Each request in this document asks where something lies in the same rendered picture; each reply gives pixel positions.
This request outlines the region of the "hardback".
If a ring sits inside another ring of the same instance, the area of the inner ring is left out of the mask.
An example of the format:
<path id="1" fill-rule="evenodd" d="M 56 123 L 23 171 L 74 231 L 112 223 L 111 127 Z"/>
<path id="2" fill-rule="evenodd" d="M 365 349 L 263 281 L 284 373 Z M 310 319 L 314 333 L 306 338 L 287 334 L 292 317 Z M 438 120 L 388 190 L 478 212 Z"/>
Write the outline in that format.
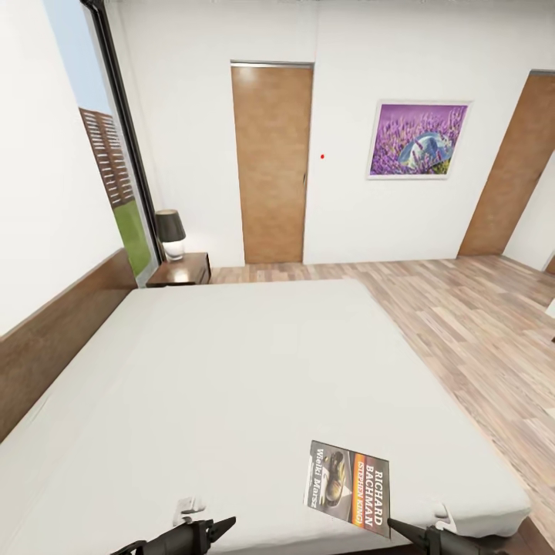
<path id="1" fill-rule="evenodd" d="M 389 461 L 312 440 L 303 505 L 390 538 Z"/>

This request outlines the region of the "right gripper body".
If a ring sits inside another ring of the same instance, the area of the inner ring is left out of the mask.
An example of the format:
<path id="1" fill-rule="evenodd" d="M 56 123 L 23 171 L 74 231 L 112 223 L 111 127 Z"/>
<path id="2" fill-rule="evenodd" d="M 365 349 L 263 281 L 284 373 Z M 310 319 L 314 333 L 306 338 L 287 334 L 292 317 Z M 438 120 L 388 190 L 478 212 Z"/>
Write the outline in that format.
<path id="1" fill-rule="evenodd" d="M 424 549 L 429 555 L 479 555 L 477 543 L 446 528 L 439 530 L 436 525 L 429 526 L 429 538 L 430 547 Z"/>

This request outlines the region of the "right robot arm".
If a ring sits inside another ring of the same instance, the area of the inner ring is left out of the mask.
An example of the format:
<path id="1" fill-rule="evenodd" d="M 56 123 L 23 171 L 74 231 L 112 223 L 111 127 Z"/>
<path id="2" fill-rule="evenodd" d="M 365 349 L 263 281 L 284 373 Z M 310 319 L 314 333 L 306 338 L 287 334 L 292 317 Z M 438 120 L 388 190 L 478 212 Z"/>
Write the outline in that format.
<path id="1" fill-rule="evenodd" d="M 423 550 L 428 550 L 429 555 L 510 555 L 503 550 L 494 553 L 456 534 L 456 525 L 446 502 L 434 503 L 431 507 L 436 518 L 450 518 L 450 524 L 440 520 L 427 526 L 426 530 L 394 519 L 387 519 L 387 524 Z"/>

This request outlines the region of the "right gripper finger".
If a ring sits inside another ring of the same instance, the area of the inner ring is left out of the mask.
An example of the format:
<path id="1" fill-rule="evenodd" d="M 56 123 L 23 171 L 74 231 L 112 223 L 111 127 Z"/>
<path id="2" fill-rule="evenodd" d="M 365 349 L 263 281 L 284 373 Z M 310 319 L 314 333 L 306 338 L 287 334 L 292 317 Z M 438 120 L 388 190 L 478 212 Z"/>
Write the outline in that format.
<path id="1" fill-rule="evenodd" d="M 387 519 L 387 524 L 394 530 L 397 530 L 404 537 L 407 537 L 414 544 L 417 544 L 420 548 L 425 549 L 426 547 L 430 547 L 428 526 L 426 527 L 426 530 L 422 530 L 422 528 L 417 528 L 394 519 Z"/>

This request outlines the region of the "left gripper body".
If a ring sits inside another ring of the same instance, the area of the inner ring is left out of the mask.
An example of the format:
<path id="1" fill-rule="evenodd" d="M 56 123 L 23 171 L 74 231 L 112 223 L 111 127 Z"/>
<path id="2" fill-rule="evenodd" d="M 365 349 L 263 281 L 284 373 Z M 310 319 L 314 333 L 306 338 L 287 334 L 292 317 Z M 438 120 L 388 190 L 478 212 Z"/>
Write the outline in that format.
<path id="1" fill-rule="evenodd" d="M 204 555 L 209 550 L 206 520 L 183 523 L 160 536 L 165 555 Z"/>

